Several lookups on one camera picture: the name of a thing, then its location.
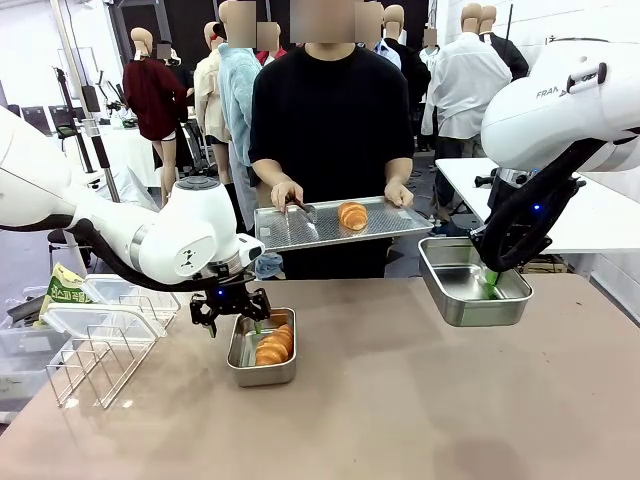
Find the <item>clear plastic storage bin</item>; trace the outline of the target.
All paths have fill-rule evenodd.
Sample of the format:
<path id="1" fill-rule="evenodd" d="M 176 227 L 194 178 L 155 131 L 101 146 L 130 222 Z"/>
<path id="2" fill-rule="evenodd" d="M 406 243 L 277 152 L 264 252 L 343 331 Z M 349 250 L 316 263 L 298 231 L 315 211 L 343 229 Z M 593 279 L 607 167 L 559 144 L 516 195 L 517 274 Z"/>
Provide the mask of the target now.
<path id="1" fill-rule="evenodd" d="M 0 330 L 0 411 L 21 410 L 48 382 L 46 367 L 60 361 L 68 333 L 54 329 Z"/>

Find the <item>black office chair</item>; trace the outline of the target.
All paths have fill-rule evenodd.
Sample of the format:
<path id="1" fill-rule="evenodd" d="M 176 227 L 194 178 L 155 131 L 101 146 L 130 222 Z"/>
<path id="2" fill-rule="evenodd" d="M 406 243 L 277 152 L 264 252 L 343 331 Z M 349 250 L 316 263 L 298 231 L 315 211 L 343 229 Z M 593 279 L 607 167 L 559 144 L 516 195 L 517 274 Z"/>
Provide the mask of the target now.
<path id="1" fill-rule="evenodd" d="M 54 261 L 53 253 L 58 250 L 68 250 L 69 245 L 64 236 L 64 232 L 61 229 L 52 230 L 47 235 L 48 241 L 48 255 L 49 255 L 49 270 L 53 271 Z M 86 242 L 78 240 L 78 247 L 83 259 L 84 266 L 89 268 L 91 266 L 91 254 L 92 248 Z"/>

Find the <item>person's right hand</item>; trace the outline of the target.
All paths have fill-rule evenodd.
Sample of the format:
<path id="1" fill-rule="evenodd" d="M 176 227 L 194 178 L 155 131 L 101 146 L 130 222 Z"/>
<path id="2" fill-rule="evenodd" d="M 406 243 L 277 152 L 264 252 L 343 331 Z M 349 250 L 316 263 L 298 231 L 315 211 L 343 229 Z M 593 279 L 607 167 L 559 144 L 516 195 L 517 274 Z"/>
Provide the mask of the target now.
<path id="1" fill-rule="evenodd" d="M 280 212 L 285 212 L 290 202 L 303 201 L 303 189 L 293 180 L 281 181 L 272 187 L 271 200 Z"/>

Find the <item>mannequin in cream jacket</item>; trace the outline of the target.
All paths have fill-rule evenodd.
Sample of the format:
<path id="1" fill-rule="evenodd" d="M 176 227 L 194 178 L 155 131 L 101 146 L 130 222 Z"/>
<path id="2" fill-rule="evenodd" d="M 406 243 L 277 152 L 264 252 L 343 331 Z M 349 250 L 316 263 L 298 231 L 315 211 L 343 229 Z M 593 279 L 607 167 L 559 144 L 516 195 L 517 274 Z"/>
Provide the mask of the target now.
<path id="1" fill-rule="evenodd" d="M 219 46 L 226 41 L 226 33 L 224 25 L 215 21 L 207 23 L 203 33 L 210 53 L 197 63 L 194 71 L 196 120 L 205 139 L 212 142 L 220 181 L 223 184 L 230 184 L 232 182 L 229 163 L 231 137 L 224 120 L 218 84 L 221 61 Z"/>

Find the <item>golden croissant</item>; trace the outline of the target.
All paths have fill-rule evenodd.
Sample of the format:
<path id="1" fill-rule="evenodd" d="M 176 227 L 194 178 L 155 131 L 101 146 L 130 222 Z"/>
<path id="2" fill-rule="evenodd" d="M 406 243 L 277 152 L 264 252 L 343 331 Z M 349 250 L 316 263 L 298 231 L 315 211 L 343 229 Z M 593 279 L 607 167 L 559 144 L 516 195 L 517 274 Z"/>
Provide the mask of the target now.
<path id="1" fill-rule="evenodd" d="M 287 362 L 294 353 L 294 332 L 284 324 L 268 334 L 257 344 L 255 365 L 269 366 Z"/>
<path id="2" fill-rule="evenodd" d="M 338 208 L 338 219 L 343 227 L 352 231 L 361 231 L 368 224 L 368 212 L 361 203 L 345 202 Z"/>

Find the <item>stainless steel rectangular container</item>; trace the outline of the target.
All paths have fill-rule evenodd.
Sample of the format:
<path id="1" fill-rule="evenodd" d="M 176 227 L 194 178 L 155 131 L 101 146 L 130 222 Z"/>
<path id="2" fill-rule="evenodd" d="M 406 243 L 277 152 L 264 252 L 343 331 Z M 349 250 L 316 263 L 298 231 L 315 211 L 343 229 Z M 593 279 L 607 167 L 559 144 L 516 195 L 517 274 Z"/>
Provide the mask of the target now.
<path id="1" fill-rule="evenodd" d="M 255 365 L 255 351 L 260 340 L 281 325 L 288 324 L 294 332 L 294 353 L 285 363 L 269 366 Z M 254 322 L 248 317 L 238 316 L 233 327 L 227 364 L 240 387 L 284 384 L 296 373 L 297 331 L 295 312 L 290 308 L 275 308 L 269 319 L 262 322 L 262 333 L 254 330 Z"/>
<path id="2" fill-rule="evenodd" d="M 511 326 L 518 323 L 533 288 L 516 270 L 501 273 L 499 298 L 483 292 L 484 264 L 464 237 L 428 237 L 418 242 L 420 272 L 443 320 L 454 327 Z"/>

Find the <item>mannequin in white shirt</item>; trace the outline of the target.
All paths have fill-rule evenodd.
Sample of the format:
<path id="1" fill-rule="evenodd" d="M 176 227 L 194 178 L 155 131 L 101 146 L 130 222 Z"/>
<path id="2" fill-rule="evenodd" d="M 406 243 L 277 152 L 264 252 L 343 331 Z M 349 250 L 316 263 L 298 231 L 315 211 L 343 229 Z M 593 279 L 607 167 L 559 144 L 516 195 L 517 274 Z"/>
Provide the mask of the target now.
<path id="1" fill-rule="evenodd" d="M 462 33 L 441 47 L 431 69 L 421 125 L 434 134 L 435 157 L 482 156 L 481 127 L 494 96 L 512 80 L 512 74 L 493 47 L 478 35 L 482 7 L 465 6 Z"/>

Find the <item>black light stand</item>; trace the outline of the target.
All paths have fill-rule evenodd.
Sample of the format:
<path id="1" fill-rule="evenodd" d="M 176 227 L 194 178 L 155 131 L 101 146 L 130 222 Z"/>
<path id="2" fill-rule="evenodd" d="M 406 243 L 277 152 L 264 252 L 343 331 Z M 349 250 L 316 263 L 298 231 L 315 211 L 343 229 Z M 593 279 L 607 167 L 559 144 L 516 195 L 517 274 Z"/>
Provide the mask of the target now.
<path id="1" fill-rule="evenodd" d="M 64 110 L 69 117 L 68 123 L 66 126 L 62 126 L 58 128 L 58 131 L 63 134 L 63 139 L 70 138 L 73 136 L 76 139 L 77 146 L 79 148 L 80 158 L 82 160 L 84 172 L 87 174 L 93 174 L 96 170 L 93 168 L 89 153 L 86 148 L 86 144 L 80 133 L 77 124 L 76 124 L 76 110 L 72 104 L 71 96 L 67 87 L 67 80 L 64 71 L 58 67 L 53 68 L 56 76 L 56 80 L 58 82 L 62 97 L 65 102 Z"/>

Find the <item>white table with metal legs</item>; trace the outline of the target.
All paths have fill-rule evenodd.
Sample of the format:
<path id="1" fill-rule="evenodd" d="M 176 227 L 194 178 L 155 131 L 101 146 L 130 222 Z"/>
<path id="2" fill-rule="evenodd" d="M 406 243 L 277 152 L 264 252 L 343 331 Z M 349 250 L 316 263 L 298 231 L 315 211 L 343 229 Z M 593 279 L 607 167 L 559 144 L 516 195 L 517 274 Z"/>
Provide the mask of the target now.
<path id="1" fill-rule="evenodd" d="M 439 171 L 480 219 L 490 214 L 490 190 L 475 178 L 495 168 L 488 158 L 451 158 L 436 162 Z M 552 227 L 546 254 L 604 254 L 640 251 L 640 204 L 590 179 L 569 201 Z"/>

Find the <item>dark metal tongs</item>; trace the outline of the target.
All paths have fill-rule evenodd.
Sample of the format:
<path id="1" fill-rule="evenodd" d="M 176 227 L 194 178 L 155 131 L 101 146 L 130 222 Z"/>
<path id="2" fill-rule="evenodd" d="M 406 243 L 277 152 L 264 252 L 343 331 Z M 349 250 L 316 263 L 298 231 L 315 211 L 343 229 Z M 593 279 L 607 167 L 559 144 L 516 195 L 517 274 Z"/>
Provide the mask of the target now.
<path id="1" fill-rule="evenodd" d="M 317 212 L 312 205 L 303 203 L 302 201 L 297 199 L 295 196 L 288 196 L 286 203 L 293 204 L 296 207 L 298 207 L 306 215 L 307 220 L 311 224 L 315 224 L 317 222 L 317 219 L 318 219 Z"/>

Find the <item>mannequin in red jacket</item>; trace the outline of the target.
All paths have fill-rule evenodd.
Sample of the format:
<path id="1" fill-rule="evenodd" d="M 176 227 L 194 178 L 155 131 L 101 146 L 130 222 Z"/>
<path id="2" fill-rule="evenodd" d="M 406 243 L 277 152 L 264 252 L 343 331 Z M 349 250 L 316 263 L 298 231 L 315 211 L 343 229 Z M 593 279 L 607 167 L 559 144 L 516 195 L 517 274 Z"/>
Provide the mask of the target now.
<path id="1" fill-rule="evenodd" d="M 286 50 L 281 44 L 281 27 L 277 22 L 258 23 L 258 45 L 266 46 L 266 50 L 259 50 L 256 58 L 262 66 L 268 65 L 284 56 Z"/>

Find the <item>person's right forearm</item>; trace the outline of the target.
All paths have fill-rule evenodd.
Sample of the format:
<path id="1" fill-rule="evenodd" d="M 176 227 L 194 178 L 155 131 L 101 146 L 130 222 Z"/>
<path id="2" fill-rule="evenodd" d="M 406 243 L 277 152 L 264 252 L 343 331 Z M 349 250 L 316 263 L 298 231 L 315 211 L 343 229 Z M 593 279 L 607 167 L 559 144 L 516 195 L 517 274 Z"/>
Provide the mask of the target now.
<path id="1" fill-rule="evenodd" d="M 252 164 L 257 176 L 272 189 L 280 189 L 285 192 L 295 190 L 295 182 L 286 175 L 281 165 L 272 159 L 261 159 Z"/>

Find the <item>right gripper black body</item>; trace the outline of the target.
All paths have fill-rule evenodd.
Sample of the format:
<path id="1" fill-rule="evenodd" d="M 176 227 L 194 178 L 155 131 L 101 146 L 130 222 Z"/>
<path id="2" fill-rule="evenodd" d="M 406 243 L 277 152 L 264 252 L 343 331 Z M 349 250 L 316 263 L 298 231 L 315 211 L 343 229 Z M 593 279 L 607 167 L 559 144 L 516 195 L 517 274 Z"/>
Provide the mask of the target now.
<path id="1" fill-rule="evenodd" d="M 538 186 L 535 179 L 495 179 L 488 205 L 488 244 L 517 245 L 539 243 L 549 228 L 549 196 L 545 186 Z"/>

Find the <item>mannequin in maroon shirt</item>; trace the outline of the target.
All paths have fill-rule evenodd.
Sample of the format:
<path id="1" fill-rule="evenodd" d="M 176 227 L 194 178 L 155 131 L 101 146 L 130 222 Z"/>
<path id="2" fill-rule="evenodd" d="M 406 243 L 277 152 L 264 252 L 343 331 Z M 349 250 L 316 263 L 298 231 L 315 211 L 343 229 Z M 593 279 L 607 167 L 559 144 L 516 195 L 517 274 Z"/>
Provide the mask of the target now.
<path id="1" fill-rule="evenodd" d="M 187 90 L 164 62 L 151 57 L 152 34 L 134 27 L 130 32 L 134 58 L 124 67 L 125 100 L 162 162 L 162 206 L 176 182 L 177 128 L 187 121 Z"/>

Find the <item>person's left forearm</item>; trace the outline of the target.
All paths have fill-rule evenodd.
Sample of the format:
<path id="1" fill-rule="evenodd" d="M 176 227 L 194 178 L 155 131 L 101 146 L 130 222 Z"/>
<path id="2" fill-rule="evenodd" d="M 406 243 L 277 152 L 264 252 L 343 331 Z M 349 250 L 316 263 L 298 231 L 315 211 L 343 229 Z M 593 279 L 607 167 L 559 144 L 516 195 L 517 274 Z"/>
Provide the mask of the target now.
<path id="1" fill-rule="evenodd" d="M 398 183 L 405 185 L 413 170 L 412 158 L 396 158 L 392 159 L 385 165 L 386 182 L 388 184 Z"/>

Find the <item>person in black t-shirt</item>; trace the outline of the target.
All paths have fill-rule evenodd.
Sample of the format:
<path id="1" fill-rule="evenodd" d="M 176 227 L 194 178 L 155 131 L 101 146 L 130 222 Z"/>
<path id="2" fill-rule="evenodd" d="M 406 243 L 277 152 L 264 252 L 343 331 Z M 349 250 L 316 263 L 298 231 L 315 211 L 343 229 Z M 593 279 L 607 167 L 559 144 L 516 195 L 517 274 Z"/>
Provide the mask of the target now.
<path id="1" fill-rule="evenodd" d="M 386 163 L 413 159 L 407 81 L 355 36 L 363 1 L 290 0 L 295 47 L 254 82 L 251 164 L 277 161 L 303 203 L 385 197 Z"/>

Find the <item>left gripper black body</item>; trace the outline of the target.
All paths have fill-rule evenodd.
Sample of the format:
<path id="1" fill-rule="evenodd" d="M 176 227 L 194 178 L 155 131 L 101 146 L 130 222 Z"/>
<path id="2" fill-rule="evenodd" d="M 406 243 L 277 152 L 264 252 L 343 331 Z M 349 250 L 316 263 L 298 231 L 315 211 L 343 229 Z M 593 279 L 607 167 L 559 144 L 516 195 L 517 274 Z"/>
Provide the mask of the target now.
<path id="1" fill-rule="evenodd" d="M 247 314 L 253 307 L 247 284 L 255 279 L 243 272 L 205 291 L 205 305 L 215 314 Z"/>

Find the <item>slanted metal pole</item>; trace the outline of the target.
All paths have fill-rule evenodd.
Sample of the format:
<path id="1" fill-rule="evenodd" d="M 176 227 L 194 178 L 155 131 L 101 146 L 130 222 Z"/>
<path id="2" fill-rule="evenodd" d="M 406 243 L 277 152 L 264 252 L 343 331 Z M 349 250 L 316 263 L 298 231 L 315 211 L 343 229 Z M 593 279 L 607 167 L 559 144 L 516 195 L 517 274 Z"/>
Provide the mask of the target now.
<path id="1" fill-rule="evenodd" d="M 73 53 L 73 48 L 69 39 L 69 35 L 67 33 L 65 20 L 63 18 L 63 12 L 60 7 L 60 0 L 49 0 L 49 2 L 54 18 L 56 20 L 62 48 L 64 50 L 67 65 L 69 67 L 71 83 L 78 93 L 79 100 L 85 114 L 85 119 L 83 120 L 83 128 L 85 134 L 93 144 L 98 163 L 105 174 L 106 184 L 108 186 L 111 199 L 114 202 L 119 203 L 120 196 L 111 172 L 107 152 L 100 136 L 98 123 L 89 110 L 89 104 L 87 103 L 86 93 L 89 91 L 89 85 L 87 84 L 87 81 L 86 84 L 82 83 L 78 70 L 78 64 L 81 63 L 81 56 L 80 54 Z"/>

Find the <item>mannequin in black white jacket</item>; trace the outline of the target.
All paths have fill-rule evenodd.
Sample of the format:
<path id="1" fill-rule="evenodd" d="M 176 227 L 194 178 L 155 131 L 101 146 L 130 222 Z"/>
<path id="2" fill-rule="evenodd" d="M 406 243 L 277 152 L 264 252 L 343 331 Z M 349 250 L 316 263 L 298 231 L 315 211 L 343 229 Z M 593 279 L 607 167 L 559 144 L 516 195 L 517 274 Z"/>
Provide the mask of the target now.
<path id="1" fill-rule="evenodd" d="M 493 32 L 496 16 L 497 10 L 494 6 L 481 8 L 479 37 L 494 48 L 511 71 L 513 81 L 524 78 L 529 73 L 529 64 L 511 40 L 499 37 Z"/>

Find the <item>green yellow snack bag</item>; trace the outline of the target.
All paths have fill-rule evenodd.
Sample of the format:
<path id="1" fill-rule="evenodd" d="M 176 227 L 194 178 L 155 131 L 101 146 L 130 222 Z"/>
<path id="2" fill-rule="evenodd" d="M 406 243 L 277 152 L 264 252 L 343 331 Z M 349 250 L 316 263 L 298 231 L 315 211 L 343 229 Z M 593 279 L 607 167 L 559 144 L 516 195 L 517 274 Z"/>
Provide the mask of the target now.
<path id="1" fill-rule="evenodd" d="M 82 289 L 84 282 L 83 277 L 56 263 L 34 326 L 36 328 L 45 326 L 44 313 L 52 303 L 91 304 L 93 300 Z"/>

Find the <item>person's left hand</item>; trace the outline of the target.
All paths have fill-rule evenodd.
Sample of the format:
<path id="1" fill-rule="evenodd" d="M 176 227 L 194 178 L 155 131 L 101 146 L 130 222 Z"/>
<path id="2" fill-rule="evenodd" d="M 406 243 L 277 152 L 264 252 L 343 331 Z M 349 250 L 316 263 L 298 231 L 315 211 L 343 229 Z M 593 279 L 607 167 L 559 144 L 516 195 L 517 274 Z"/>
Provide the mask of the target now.
<path id="1" fill-rule="evenodd" d="M 400 181 L 390 180 L 384 190 L 385 198 L 395 207 L 410 207 L 413 204 L 413 193 Z"/>

